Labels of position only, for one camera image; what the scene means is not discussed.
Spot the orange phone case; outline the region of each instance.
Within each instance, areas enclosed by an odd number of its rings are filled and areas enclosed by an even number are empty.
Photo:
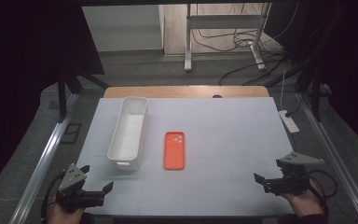
[[[183,170],[185,168],[185,135],[182,132],[165,134],[164,169]]]

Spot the white tabletop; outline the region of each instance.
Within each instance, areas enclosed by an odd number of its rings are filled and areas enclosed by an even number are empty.
[[[77,162],[90,165],[85,190],[114,180],[104,205],[112,216],[275,216],[289,203],[265,193],[253,173],[280,178],[275,160],[292,151],[272,98],[147,99],[143,164],[136,172],[107,158],[122,99],[101,99]],[[163,168],[164,136],[186,136],[186,167]]]

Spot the gray floor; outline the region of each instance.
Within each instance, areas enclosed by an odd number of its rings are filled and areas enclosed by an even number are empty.
[[[106,75],[96,75],[96,77],[112,86],[217,85],[219,78],[225,73],[254,63],[249,53],[242,55],[196,55],[193,60],[193,71],[186,73],[184,71],[183,57],[168,57],[147,53],[127,55],[105,53],[101,55],[101,59]],[[268,69],[273,65],[274,63],[268,64]],[[281,75],[290,66],[293,66],[293,64],[289,62],[282,63],[276,71],[272,72],[266,80],[262,80],[259,84],[264,84],[266,81]],[[223,85],[240,85],[261,75],[262,73],[258,72],[254,67],[250,67],[227,77],[223,81]],[[285,80],[282,107],[289,111],[294,110],[299,104],[296,93],[293,91],[295,81],[296,77]],[[76,112],[70,121],[71,124],[81,123],[79,136],[73,144],[60,144],[26,223],[39,222],[40,204],[48,182],[62,169],[67,168],[70,163],[76,162],[98,99],[103,96],[103,89],[85,79],[81,79],[81,82],[86,89],[81,93],[76,104]],[[277,107],[280,104],[281,87],[281,84],[278,84],[268,89],[270,95],[274,97]],[[33,123],[0,175],[0,223],[9,222],[56,125],[59,112],[54,102],[57,99],[56,85],[43,91],[41,105]],[[321,116],[326,131],[339,150],[339,154],[348,166],[351,175],[358,183],[358,136],[339,117],[334,108],[329,105],[327,99],[322,99],[321,101]],[[331,162],[326,156],[322,144],[312,129],[304,111],[300,109],[293,115],[293,119],[300,129],[299,134],[289,136],[296,151],[326,160],[326,165],[323,169],[338,180]],[[73,136],[71,135],[66,135],[63,138],[65,142],[72,140]],[[322,181],[326,183],[327,191],[332,189],[328,179],[322,179]],[[328,204],[331,210],[330,223],[358,223],[357,212],[342,185],[339,186],[338,195],[329,200]],[[109,223],[110,221],[107,217],[97,218],[97,223]],[[264,222],[276,223],[274,219]]]

